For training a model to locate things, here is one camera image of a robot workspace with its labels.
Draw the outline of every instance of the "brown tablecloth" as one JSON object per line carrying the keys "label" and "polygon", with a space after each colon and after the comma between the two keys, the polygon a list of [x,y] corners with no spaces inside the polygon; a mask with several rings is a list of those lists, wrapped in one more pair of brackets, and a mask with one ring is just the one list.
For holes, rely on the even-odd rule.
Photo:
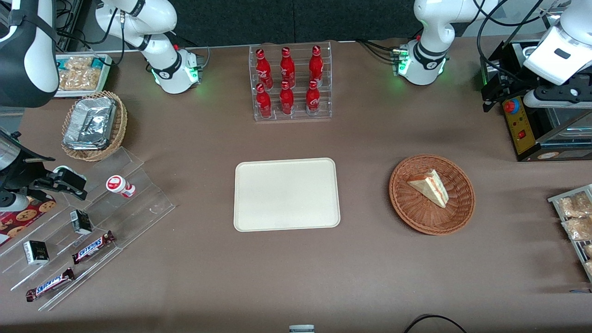
{"label": "brown tablecloth", "polygon": [[[592,295],[568,293],[589,284],[546,198],[590,183],[590,162],[515,162],[503,116],[481,111],[474,39],[457,39],[426,87],[358,44],[332,46],[333,118],[285,124],[253,120],[247,47],[212,50],[203,84],[181,95],[127,53],[107,86],[128,109],[124,146],[178,207],[50,312],[0,282],[0,331],[398,332],[422,313],[469,332],[589,331]],[[60,148],[72,103],[27,110],[22,142],[84,171]],[[422,235],[391,207],[391,171],[418,153],[470,177],[477,208],[458,233]],[[234,229],[237,164],[317,157],[337,165],[338,227]]]}

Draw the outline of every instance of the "brown wicker basket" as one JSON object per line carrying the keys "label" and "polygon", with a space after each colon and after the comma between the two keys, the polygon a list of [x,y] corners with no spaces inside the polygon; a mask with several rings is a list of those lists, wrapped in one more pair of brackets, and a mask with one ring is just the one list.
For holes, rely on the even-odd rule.
{"label": "brown wicker basket", "polygon": [[[409,177],[432,169],[448,192],[446,208],[434,204],[407,183]],[[392,172],[388,191],[392,206],[403,221],[428,235],[448,235],[460,230],[475,210],[475,192],[469,178],[456,164],[437,155],[416,155],[403,160]]]}
{"label": "brown wicker basket", "polygon": [[[115,120],[113,122],[113,130],[111,131],[111,143],[109,144],[109,147],[102,151],[75,151],[74,149],[69,149],[62,143],[62,149],[64,149],[66,154],[72,158],[82,159],[87,162],[96,162],[105,159],[106,157],[114,153],[121,146],[123,137],[126,135],[127,110],[126,106],[123,105],[121,99],[119,99],[117,95],[109,91],[101,91],[89,96],[82,97],[82,99],[84,100],[87,98],[99,97],[110,97],[117,103],[117,110],[115,111]],[[72,116],[72,111],[74,110],[75,105],[76,104],[74,104],[70,108],[70,112],[68,112],[68,115],[66,116],[66,121],[62,126],[62,136],[66,134],[66,129],[68,128],[68,124],[70,123],[70,118]]]}

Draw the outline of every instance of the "snickers bar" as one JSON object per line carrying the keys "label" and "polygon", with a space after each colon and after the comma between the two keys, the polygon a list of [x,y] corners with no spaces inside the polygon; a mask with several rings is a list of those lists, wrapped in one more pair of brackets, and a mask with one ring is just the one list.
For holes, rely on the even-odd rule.
{"label": "snickers bar", "polygon": [[111,243],[114,240],[115,236],[113,236],[113,234],[109,230],[107,233],[102,235],[101,238],[92,242],[90,245],[80,250],[77,254],[73,254],[72,259],[74,259],[74,265],[80,264],[81,261],[90,258],[92,255],[97,253],[103,246]]}
{"label": "snickers bar", "polygon": [[72,280],[76,280],[76,277],[74,276],[74,272],[72,271],[72,269],[68,268],[61,275],[56,276],[55,278],[45,282],[44,284],[38,286],[35,289],[27,291],[27,302],[32,302],[38,299],[41,295],[43,295],[43,293],[51,289],[55,289],[57,286]]}

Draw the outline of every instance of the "red switch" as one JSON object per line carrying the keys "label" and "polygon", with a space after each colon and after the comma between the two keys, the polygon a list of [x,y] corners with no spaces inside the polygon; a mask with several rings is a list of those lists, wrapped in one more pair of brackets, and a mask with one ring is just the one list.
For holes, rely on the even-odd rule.
{"label": "red switch", "polygon": [[508,101],[504,103],[504,111],[512,113],[516,109],[516,103],[514,101]]}

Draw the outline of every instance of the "coca-cola bottle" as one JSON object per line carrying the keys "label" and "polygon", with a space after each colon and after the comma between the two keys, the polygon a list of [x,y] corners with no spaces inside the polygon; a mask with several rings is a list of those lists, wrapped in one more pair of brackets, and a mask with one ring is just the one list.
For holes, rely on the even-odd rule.
{"label": "coca-cola bottle", "polygon": [[288,81],[290,88],[293,88],[296,85],[296,68],[288,47],[282,48],[282,62],[279,67],[282,69],[282,80]]}
{"label": "coca-cola bottle", "polygon": [[265,52],[262,49],[255,51],[257,56],[257,75],[259,80],[263,83],[266,90],[270,90],[274,86],[274,80],[271,78],[271,66],[267,59],[265,59]]}
{"label": "coca-cola bottle", "polygon": [[265,91],[265,87],[263,84],[257,84],[257,107],[259,107],[259,113],[261,113],[261,117],[263,118],[270,118],[271,117],[271,98],[269,98],[269,94]]}
{"label": "coca-cola bottle", "polygon": [[317,81],[311,80],[308,84],[308,91],[306,92],[306,113],[309,116],[315,116],[318,113],[318,102],[321,94],[317,89]]}
{"label": "coca-cola bottle", "polygon": [[317,87],[323,85],[323,58],[321,58],[321,47],[313,46],[313,57],[308,63],[310,70],[310,79],[317,81]]}
{"label": "coca-cola bottle", "polygon": [[286,80],[282,81],[282,91],[279,93],[279,100],[282,103],[282,112],[289,116],[294,109],[294,93],[290,89],[290,83]]}

